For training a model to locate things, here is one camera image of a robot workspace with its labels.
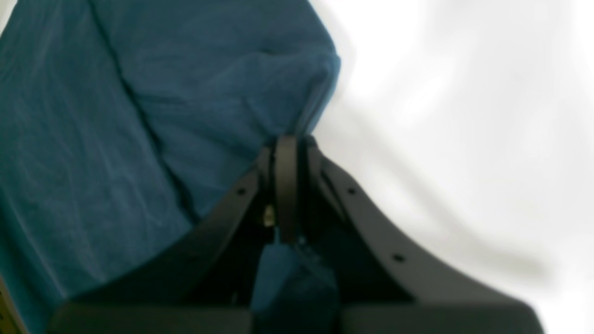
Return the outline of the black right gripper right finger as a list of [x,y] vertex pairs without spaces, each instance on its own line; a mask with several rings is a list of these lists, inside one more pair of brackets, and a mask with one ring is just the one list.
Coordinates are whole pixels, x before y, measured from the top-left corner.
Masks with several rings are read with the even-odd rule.
[[541,334],[526,303],[397,228],[313,137],[302,141],[303,231],[335,273],[340,334]]

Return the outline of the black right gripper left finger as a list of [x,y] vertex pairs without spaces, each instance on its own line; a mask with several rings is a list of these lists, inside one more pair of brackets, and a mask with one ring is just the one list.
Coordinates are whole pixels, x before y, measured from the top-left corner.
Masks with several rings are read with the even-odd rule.
[[55,311],[51,334],[251,334],[260,254],[295,243],[298,139],[283,136],[210,215],[150,262]]

